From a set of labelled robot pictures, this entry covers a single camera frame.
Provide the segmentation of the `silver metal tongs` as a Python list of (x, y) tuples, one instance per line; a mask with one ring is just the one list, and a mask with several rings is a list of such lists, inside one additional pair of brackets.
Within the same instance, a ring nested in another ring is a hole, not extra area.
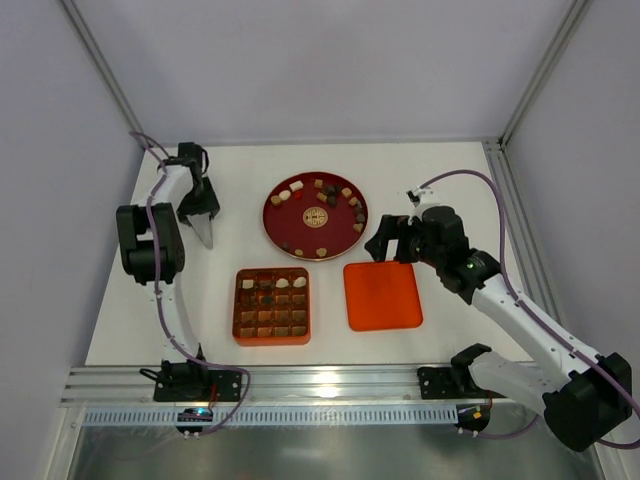
[(187, 217), (189, 225), (194, 230), (195, 234), (208, 250), (213, 248), (213, 230), (212, 230), (212, 217), (210, 213), (204, 213), (199, 215), (189, 215)]

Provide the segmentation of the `orange box lid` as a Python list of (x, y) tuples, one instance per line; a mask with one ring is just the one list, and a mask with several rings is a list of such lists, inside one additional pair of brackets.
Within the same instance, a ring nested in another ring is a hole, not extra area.
[(424, 315), (413, 266), (394, 261), (343, 269), (347, 318), (355, 332), (418, 328)]

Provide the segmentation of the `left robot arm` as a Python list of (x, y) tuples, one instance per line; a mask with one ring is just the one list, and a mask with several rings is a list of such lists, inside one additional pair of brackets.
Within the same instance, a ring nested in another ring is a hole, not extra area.
[(153, 187), (116, 211), (121, 262), (156, 309), (165, 337), (162, 364), (207, 368), (182, 292), (186, 249), (180, 227), (189, 227), (205, 248), (213, 248), (212, 222), (221, 207), (208, 177), (209, 156), (199, 144), (183, 142), (175, 155), (156, 160)]

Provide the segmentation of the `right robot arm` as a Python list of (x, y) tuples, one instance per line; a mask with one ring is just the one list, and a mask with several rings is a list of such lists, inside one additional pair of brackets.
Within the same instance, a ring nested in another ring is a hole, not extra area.
[(376, 262), (396, 241), (400, 263), (425, 263), (442, 285), (498, 324), (535, 361), (525, 367), (483, 345), (460, 355), (461, 370), (481, 390), (541, 416), (566, 447), (582, 452), (639, 413), (632, 369), (619, 354), (601, 355), (564, 330), (515, 289), (501, 263), (472, 248), (463, 221), (448, 206), (417, 216), (384, 215), (365, 249)]

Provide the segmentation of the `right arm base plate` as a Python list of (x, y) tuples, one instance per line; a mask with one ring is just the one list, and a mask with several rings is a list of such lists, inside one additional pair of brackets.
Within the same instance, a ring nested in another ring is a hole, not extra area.
[(471, 380), (467, 370), (449, 367), (427, 367), (417, 369), (417, 378), (422, 400), (449, 400), (480, 398), (483, 396)]

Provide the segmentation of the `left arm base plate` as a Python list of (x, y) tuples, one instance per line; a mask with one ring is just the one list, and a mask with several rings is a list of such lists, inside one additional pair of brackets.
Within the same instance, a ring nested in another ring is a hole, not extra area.
[(176, 378), (156, 381), (153, 400), (176, 402), (237, 402), (240, 400), (242, 375), (231, 370), (208, 370), (206, 373), (186, 373)]

